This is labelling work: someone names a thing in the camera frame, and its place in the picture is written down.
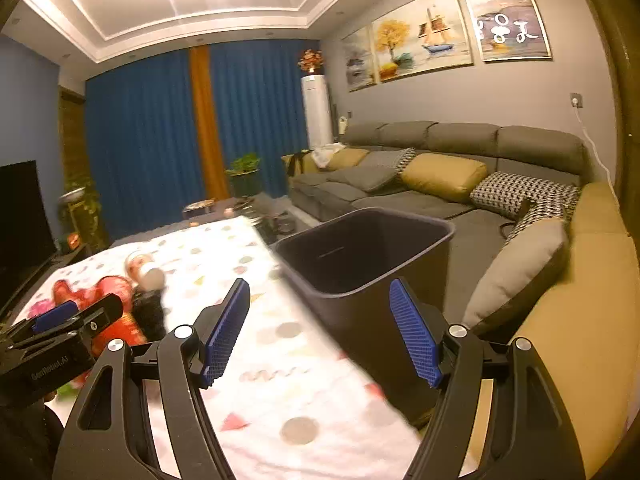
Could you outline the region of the pink white paper cup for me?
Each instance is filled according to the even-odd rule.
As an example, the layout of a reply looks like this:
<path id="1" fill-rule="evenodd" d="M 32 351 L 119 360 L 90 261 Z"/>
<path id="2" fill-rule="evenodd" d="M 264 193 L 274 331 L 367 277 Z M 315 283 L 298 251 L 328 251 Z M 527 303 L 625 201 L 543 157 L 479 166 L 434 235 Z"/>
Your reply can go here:
<path id="1" fill-rule="evenodd" d="M 148 252 L 133 252 L 125 261 L 125 271 L 146 292 L 155 292 L 165 287 L 164 271 Z"/>

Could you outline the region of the dark coffee table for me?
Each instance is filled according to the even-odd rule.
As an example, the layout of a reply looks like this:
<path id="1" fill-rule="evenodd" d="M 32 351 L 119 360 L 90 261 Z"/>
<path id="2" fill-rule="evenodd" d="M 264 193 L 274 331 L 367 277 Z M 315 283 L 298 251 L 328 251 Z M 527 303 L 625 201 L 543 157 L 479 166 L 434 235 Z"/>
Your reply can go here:
<path id="1" fill-rule="evenodd" d="M 228 200 L 200 200 L 182 210 L 182 218 L 191 226 L 236 217 L 247 218 L 267 245 L 319 224 L 310 214 L 294 206 L 288 196 L 272 198 L 264 192 Z"/>

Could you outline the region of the dark grey trash bin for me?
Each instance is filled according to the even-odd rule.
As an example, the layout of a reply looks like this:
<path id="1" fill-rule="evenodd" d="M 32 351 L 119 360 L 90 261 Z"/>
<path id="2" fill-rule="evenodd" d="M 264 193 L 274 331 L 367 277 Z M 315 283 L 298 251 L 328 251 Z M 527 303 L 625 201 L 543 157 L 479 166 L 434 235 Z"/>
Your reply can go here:
<path id="1" fill-rule="evenodd" d="M 421 426 L 436 393 L 418 377 L 390 310 L 390 283 L 404 278 L 416 298 L 441 309 L 449 246 L 446 220 L 363 208 L 279 240 L 280 269 L 323 329 Z"/>

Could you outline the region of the potted green plant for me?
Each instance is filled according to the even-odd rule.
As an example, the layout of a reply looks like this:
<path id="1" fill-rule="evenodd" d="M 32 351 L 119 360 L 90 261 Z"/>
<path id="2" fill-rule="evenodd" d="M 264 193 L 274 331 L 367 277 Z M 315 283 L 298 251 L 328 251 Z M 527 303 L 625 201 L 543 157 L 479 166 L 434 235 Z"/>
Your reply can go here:
<path id="1" fill-rule="evenodd" d="M 248 153 L 235 159 L 226 170 L 233 196 L 255 196 L 262 190 L 259 177 L 260 158 L 256 153 Z"/>

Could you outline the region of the white standing air conditioner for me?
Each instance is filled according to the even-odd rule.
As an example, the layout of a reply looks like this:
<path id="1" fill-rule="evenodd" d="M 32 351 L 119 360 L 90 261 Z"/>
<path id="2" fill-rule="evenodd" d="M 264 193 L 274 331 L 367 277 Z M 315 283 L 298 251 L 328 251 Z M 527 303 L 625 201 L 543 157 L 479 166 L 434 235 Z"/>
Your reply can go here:
<path id="1" fill-rule="evenodd" d="M 326 77 L 318 74 L 303 77 L 302 91 L 309 147 L 318 148 L 332 143 L 333 131 Z"/>

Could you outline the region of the plant on tall stand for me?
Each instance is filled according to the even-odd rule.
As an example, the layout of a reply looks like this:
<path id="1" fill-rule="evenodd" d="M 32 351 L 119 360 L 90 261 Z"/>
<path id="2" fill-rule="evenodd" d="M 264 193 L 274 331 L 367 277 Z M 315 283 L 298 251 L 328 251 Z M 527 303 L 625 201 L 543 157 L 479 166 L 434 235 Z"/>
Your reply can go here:
<path id="1" fill-rule="evenodd" d="M 64 193 L 58 198 L 58 218 L 64 237 L 77 235 L 96 254 L 110 244 L 102 214 L 101 197 L 93 178 L 84 174 L 65 182 Z"/>

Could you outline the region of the small grey landscape painting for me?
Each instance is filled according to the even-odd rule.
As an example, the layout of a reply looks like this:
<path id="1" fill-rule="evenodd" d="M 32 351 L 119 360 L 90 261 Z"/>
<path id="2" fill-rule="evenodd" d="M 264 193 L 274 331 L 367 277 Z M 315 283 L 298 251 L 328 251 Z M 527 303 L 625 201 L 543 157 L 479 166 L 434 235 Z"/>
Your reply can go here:
<path id="1" fill-rule="evenodd" d="M 341 40 L 347 89 L 354 92 L 376 84 L 369 27 L 364 26 Z"/>

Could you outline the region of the grey beige pillow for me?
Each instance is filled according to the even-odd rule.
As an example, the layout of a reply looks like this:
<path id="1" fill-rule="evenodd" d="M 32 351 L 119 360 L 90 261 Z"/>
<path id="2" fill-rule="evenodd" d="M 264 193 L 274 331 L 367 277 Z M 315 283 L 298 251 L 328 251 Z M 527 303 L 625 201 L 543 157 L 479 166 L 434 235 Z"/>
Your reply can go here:
<path id="1" fill-rule="evenodd" d="M 539 220 L 498 253 L 466 306 L 463 324 L 477 335 L 510 338 L 565 268 L 567 228 L 559 218 Z"/>

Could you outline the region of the purple sky painting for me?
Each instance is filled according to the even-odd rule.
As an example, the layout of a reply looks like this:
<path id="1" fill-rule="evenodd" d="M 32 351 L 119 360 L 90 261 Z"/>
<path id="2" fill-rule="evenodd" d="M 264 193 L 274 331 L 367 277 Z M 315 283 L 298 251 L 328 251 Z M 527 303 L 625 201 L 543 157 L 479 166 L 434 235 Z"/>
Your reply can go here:
<path id="1" fill-rule="evenodd" d="M 484 63 L 551 61 L 535 0 L 465 0 Z"/>

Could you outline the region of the white patterned tablecloth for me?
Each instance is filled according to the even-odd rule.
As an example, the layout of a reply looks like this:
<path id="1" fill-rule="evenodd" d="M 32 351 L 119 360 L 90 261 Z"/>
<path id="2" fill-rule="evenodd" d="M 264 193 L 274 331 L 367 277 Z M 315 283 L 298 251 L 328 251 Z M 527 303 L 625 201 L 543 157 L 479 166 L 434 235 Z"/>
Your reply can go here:
<path id="1" fill-rule="evenodd" d="M 217 439 L 240 479 L 399 479 L 419 435 L 381 388 L 320 328 L 282 278 L 272 252 L 246 219 L 235 218 L 99 252 L 54 271 L 18 314 L 120 275 L 134 254 L 165 274 L 167 328 L 194 322 L 237 278 L 250 285 L 250 310 L 224 376 L 202 398 Z"/>

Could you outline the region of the grey sectional sofa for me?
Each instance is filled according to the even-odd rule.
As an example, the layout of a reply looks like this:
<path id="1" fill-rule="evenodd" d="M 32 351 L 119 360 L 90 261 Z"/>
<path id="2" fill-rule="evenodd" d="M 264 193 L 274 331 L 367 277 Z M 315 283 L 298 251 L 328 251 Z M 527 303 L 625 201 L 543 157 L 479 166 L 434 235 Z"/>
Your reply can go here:
<path id="1" fill-rule="evenodd" d="M 288 184 L 320 226 L 281 244 L 297 289 L 414 424 L 427 408 L 390 311 L 399 274 L 480 337 L 523 336 L 570 414 L 586 475 L 637 478 L 636 246 L 572 134 L 464 122 L 363 124 Z"/>

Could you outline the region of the orange curtain strip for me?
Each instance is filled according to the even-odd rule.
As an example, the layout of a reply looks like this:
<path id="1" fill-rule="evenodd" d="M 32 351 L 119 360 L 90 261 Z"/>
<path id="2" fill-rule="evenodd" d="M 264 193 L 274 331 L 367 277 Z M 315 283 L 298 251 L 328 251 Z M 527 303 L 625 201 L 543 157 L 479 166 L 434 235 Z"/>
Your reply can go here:
<path id="1" fill-rule="evenodd" d="M 189 50 L 189 68 L 196 138 L 206 197 L 225 200 L 230 197 L 230 192 L 219 137 L 207 46 Z"/>

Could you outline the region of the sailboat tree painting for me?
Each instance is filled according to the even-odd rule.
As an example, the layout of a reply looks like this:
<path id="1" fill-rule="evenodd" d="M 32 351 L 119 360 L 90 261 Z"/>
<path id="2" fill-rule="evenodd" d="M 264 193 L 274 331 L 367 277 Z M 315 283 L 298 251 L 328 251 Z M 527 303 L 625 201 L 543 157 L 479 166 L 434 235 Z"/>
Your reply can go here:
<path id="1" fill-rule="evenodd" d="M 459 0 L 412 0 L 371 24 L 381 81 L 473 64 Z"/>

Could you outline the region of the artificial flower bouquet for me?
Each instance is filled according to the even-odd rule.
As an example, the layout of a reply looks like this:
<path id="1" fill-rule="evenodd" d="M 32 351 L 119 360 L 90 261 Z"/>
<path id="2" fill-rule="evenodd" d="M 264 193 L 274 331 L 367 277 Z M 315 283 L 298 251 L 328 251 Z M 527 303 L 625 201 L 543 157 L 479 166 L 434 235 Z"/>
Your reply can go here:
<path id="1" fill-rule="evenodd" d="M 307 75 L 320 74 L 324 65 L 322 52 L 320 50 L 306 49 L 300 56 L 297 65 Z"/>

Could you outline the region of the mustard yellow cushion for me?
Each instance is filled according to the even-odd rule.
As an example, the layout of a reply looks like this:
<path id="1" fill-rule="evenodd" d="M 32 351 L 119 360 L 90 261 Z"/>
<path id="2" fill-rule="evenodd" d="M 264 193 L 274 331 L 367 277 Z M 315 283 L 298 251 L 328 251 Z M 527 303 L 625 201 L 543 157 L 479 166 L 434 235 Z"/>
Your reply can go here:
<path id="1" fill-rule="evenodd" d="M 455 203 L 466 203 L 473 188 L 487 176 L 484 162 L 435 153 L 416 155 L 400 173 L 410 190 Z"/>

